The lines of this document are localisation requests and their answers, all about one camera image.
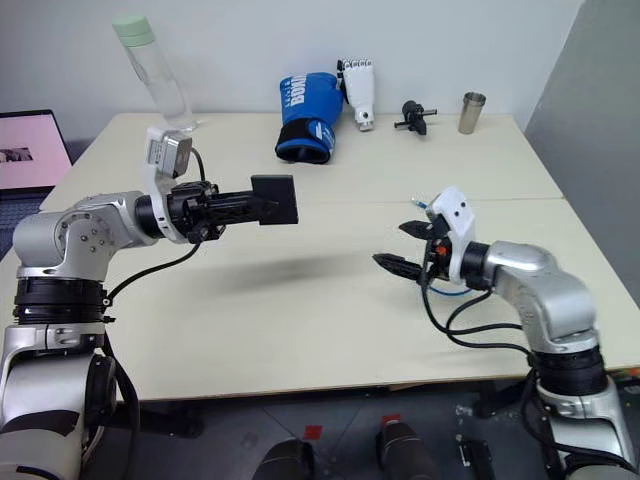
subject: silver tumbler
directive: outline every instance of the silver tumbler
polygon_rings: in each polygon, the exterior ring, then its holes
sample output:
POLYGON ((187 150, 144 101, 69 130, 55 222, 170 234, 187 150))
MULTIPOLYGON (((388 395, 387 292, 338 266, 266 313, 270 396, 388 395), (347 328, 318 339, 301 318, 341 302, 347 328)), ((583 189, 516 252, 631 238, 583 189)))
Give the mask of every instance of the silver tumbler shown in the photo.
POLYGON ((478 117, 480 116, 484 102, 487 101, 487 97, 481 93, 467 92, 464 94, 462 101, 462 114, 460 114, 458 131, 468 135, 475 130, 478 117))

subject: bottle cap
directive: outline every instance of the bottle cap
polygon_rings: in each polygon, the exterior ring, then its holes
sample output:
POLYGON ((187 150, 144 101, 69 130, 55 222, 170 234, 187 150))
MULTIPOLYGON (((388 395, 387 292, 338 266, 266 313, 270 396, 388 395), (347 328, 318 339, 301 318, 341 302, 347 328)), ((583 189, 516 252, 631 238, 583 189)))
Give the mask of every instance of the bottle cap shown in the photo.
POLYGON ((147 17, 136 15, 113 21, 113 29, 125 47, 141 47, 155 40, 147 17))

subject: white robotic hand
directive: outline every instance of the white robotic hand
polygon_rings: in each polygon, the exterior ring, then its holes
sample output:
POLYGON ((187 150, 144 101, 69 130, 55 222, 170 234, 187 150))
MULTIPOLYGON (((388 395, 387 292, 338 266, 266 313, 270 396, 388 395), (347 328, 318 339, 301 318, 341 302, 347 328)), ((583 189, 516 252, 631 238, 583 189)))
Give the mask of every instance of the white robotic hand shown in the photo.
POLYGON ((464 279, 460 276, 460 268, 464 252, 476 239, 475 216, 467 203, 464 193, 457 187, 445 188, 427 207, 427 215, 430 220, 437 215, 442 215, 449 225, 449 238, 451 239, 451 263, 449 264, 449 281, 458 285, 464 285, 464 279))
POLYGON ((355 119, 361 132, 373 129, 373 63, 369 59, 341 60, 338 62, 342 74, 347 102, 355 110, 355 119))

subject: wire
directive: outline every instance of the wire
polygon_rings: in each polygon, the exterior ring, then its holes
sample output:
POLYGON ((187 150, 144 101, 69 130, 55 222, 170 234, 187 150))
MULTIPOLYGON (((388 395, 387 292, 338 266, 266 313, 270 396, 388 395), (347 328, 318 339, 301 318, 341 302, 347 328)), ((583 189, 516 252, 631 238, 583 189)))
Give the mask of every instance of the wire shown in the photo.
MULTIPOLYGON (((200 171, 200 180, 204 181, 205 173, 204 173, 204 164, 202 163, 202 157, 200 156, 200 153, 193 147, 191 147, 191 153, 193 153, 193 156, 196 157, 196 161, 198 162, 198 170, 200 171)), ((113 304, 113 299, 116 297, 116 295, 118 295, 122 290, 127 288, 136 280, 140 280, 142 277, 146 277, 147 275, 150 275, 152 273, 159 272, 160 270, 164 270, 165 268, 175 267, 176 265, 189 260, 191 257, 195 255, 195 253, 198 251, 199 248, 200 248, 200 244, 196 244, 193 246, 191 250, 189 250, 188 253, 186 253, 180 258, 177 258, 176 260, 172 260, 171 262, 163 263, 161 265, 156 265, 155 267, 147 268, 145 270, 142 270, 136 273, 135 275, 130 276, 129 278, 124 280, 122 283, 117 285, 109 293, 109 295, 107 295, 107 299, 109 300, 109 305, 113 304)))
MULTIPOLYGON (((196 157, 196 161, 198 162, 198 171, 200 174, 200 180, 205 181, 205 172, 204 172, 204 164, 202 162, 202 156, 200 152, 198 152, 195 148, 191 147, 191 153, 196 157)), ((195 255, 195 253, 200 248, 200 244, 196 244, 193 246, 191 250, 185 255, 171 262, 166 262, 161 265, 156 265, 155 267, 147 268, 142 270, 135 275, 130 276, 120 284, 118 284, 108 295, 107 299, 109 301, 107 306, 113 305, 113 299, 125 288, 131 285, 136 280, 141 279, 142 277, 146 277, 155 272, 159 272, 160 270, 164 270, 165 268, 170 268, 175 265, 178 265, 186 260, 189 260, 191 257, 195 255)), ((127 375, 127 372, 122 367, 122 364, 116 358, 113 348, 111 346, 111 342, 109 341, 109 336, 105 332, 104 335, 104 345, 102 347, 102 351, 105 355, 111 357, 116 362, 116 381, 118 382, 118 388, 120 389, 120 393, 122 394, 122 399, 124 401, 125 406, 127 407, 129 414, 129 422, 131 423, 131 438, 129 440, 129 449, 127 452, 127 462, 125 464, 125 470, 122 475, 124 480, 132 480, 133 473, 135 469, 135 459, 138 454, 139 444, 140 444, 140 401, 138 400, 138 394, 136 393, 136 389, 133 385, 133 382, 127 375)))
POLYGON ((525 379, 525 388, 524 393, 522 394, 522 401, 520 403, 520 417, 522 418, 522 426, 527 431, 529 435, 535 438, 542 445, 545 445, 549 448, 554 448, 556 450, 560 450, 561 452, 572 453, 575 455, 583 455, 586 457, 598 458, 600 460, 606 460, 611 462, 619 467, 622 467, 626 470, 629 470, 633 473, 638 473, 638 470, 627 460, 622 458, 619 455, 615 455, 611 452, 605 452, 603 450, 595 450, 592 448, 584 448, 584 447, 576 447, 573 445, 565 445, 564 443, 558 443, 554 440, 551 440, 545 437, 541 432, 536 430, 529 420, 529 416, 527 413, 527 406, 534 399, 535 396, 535 381, 536 381, 536 370, 531 369, 527 374, 525 379))
POLYGON ((138 447, 140 445, 140 401, 138 400, 138 394, 133 386, 133 382, 127 375, 127 372, 122 367, 122 364, 116 359, 109 341, 109 335, 104 334, 104 345, 102 351, 108 357, 111 357, 116 362, 116 381, 118 382, 118 388, 122 394, 122 399, 127 407, 129 414, 129 422, 131 423, 131 438, 129 439, 129 449, 127 451, 127 461, 125 463, 125 469, 122 474, 123 480, 132 480, 135 470, 135 459, 138 455, 138 447))
POLYGON ((426 210, 429 207, 427 202, 423 202, 422 200, 418 200, 415 197, 411 197, 411 203, 413 203, 416 207, 426 210))
POLYGON ((171 262, 163 263, 161 265, 156 265, 155 267, 147 268, 145 270, 142 270, 136 273, 135 275, 131 275, 129 278, 127 278, 126 280, 118 284, 118 286, 114 288, 111 291, 111 293, 109 293, 109 295, 107 295, 107 299, 109 300, 109 306, 113 304, 113 299, 116 297, 116 295, 118 295, 122 290, 127 288, 136 280, 140 280, 142 277, 146 277, 147 275, 150 275, 152 273, 159 272, 160 270, 164 270, 165 268, 174 267, 186 260, 189 260, 191 257, 195 255, 195 253, 198 251, 199 248, 200 248, 200 244, 198 243, 194 245, 193 248, 189 250, 188 253, 186 253, 180 258, 177 258, 176 260, 172 260, 171 262))
POLYGON ((191 153, 193 153, 193 156, 196 157, 196 161, 198 162, 198 170, 200 171, 200 181, 204 182, 206 177, 204 175, 204 164, 202 163, 202 157, 200 156, 200 152, 198 152, 194 147, 191 147, 191 153))
MULTIPOLYGON (((529 357, 530 355, 529 350, 527 350, 521 345, 516 345, 515 343, 475 343, 475 342, 465 342, 463 340, 456 338, 456 335, 468 335, 471 333, 485 332, 487 330, 497 330, 500 328, 516 328, 517 329, 519 325, 510 324, 510 323, 493 323, 489 325, 482 325, 480 327, 466 328, 463 330, 451 330, 447 327, 443 327, 440 324, 440 322, 438 322, 435 315, 433 314, 433 311, 431 310, 431 304, 429 302, 429 289, 427 288, 427 286, 428 284, 425 284, 425 283, 422 283, 420 285, 422 289, 422 300, 424 303, 425 310, 427 311, 427 316, 429 317, 429 320, 431 320, 431 323, 433 324, 433 326, 436 327, 440 332, 444 333, 447 336, 447 338, 451 340, 453 343, 460 345, 462 347, 467 347, 467 348, 506 348, 510 350, 517 350, 519 352, 524 353, 527 357, 529 357)), ((480 297, 476 297, 462 304, 460 307, 454 310, 454 312, 449 317, 449 320, 447 321, 449 325, 451 325, 451 322, 453 322, 453 320, 464 310, 486 300, 487 298, 489 298, 490 295, 491 295, 491 292, 487 292, 484 295, 481 295, 480 297)))
POLYGON ((445 297, 461 297, 462 295, 471 293, 470 288, 467 288, 466 290, 460 290, 459 292, 447 292, 446 290, 440 290, 439 288, 436 288, 433 285, 429 285, 429 290, 437 293, 438 295, 444 295, 445 297))

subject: laptop screen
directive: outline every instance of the laptop screen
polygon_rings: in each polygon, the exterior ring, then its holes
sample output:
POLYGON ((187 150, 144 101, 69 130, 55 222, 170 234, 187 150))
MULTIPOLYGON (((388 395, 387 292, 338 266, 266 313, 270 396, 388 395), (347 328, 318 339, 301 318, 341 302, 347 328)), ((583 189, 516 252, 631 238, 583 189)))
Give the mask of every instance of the laptop screen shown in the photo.
POLYGON ((53 113, 33 113, 0 116, 0 190, 53 187, 71 169, 53 113))

